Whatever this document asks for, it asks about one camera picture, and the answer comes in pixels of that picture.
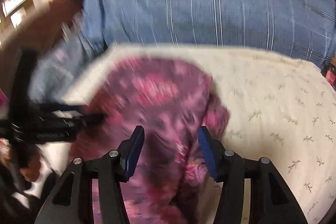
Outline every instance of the sheet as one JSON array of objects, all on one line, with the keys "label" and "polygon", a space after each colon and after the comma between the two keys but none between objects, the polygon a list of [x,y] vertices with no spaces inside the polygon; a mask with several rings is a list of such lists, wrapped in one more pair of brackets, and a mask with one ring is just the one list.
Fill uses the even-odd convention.
[{"label": "sheet", "polygon": [[[211,74],[212,92],[230,111],[225,147],[249,159],[269,157],[309,224],[318,223],[336,196],[336,95],[314,64],[251,49],[114,45],[65,100],[90,102],[115,63],[138,55],[180,58]],[[199,204],[201,223],[212,223],[220,191],[220,185],[207,180]],[[248,222],[247,200],[248,185],[242,223]]]}]

